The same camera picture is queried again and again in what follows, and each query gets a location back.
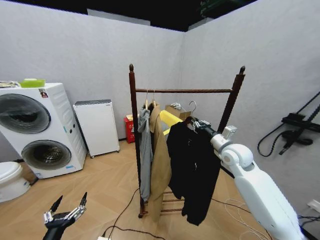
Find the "red box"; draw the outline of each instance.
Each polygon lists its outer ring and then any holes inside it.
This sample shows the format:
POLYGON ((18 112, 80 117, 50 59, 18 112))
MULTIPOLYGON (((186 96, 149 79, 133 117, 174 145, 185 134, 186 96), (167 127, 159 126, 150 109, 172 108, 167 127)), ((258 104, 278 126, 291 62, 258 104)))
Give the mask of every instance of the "red box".
POLYGON ((131 132, 132 128, 134 127, 134 121, 128 120, 128 118, 124 117, 124 123, 125 123, 125 135, 126 135, 126 141, 129 143, 133 143, 135 141, 135 133, 131 132))

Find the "washing machine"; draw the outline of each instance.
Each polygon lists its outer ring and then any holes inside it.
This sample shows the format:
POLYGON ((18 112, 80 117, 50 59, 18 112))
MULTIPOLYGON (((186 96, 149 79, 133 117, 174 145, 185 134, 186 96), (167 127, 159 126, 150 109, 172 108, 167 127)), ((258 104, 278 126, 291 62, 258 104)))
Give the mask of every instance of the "washing machine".
POLYGON ((62 83, 0 88, 0 131, 39 179, 83 169, 87 150, 62 83))

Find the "white cabinet door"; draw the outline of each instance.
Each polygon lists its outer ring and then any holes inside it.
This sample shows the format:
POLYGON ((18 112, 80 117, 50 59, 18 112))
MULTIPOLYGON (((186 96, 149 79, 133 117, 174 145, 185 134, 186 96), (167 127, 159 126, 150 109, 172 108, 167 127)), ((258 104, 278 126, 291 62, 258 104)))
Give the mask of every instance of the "white cabinet door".
POLYGON ((119 150, 112 103, 74 106, 91 156, 119 150))

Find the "finial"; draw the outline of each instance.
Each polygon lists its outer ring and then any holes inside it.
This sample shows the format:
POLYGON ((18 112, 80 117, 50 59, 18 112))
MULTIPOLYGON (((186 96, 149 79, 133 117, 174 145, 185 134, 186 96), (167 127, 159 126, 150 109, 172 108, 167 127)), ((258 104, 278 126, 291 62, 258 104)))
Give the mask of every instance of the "finial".
POLYGON ((240 68, 239 74, 244 74, 245 70, 246 70, 246 66, 242 66, 242 67, 240 68))

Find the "parquet floor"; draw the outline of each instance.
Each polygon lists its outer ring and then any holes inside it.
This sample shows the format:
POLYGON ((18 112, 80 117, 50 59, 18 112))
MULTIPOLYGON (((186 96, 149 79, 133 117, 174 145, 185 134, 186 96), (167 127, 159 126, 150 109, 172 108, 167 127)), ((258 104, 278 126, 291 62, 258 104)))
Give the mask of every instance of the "parquet floor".
MULTIPOLYGON (((32 174, 27 166, 24 175, 32 174)), ((96 240, 111 226, 120 212, 128 204, 133 192, 138 188, 135 145, 120 142, 120 153, 114 152, 87 157, 84 169, 75 173, 40 179, 21 197, 0 203, 1 240, 40 240, 46 228, 43 213, 63 195, 57 212, 67 212, 75 208, 84 192, 87 195, 87 211, 72 226, 68 227, 63 240, 96 240)), ((233 198, 242 201, 233 179, 220 171, 213 197, 224 202, 233 198)), ((165 208, 180 208, 183 203, 165 203, 165 208)), ((228 206, 231 214, 237 217, 235 207, 228 206)), ((151 232, 166 240, 238 240, 248 229, 229 216, 223 204, 212 201, 207 217, 200 226, 194 226, 182 217, 180 212, 161 215, 154 223, 148 216, 138 218, 139 194, 120 217, 117 225, 121 228, 151 232)), ((266 234, 251 214, 241 211, 246 223, 266 234)), ((122 232, 115 229, 112 240, 151 240, 152 236, 136 232, 122 232)), ((245 234, 243 240, 258 239, 253 234, 245 234)))

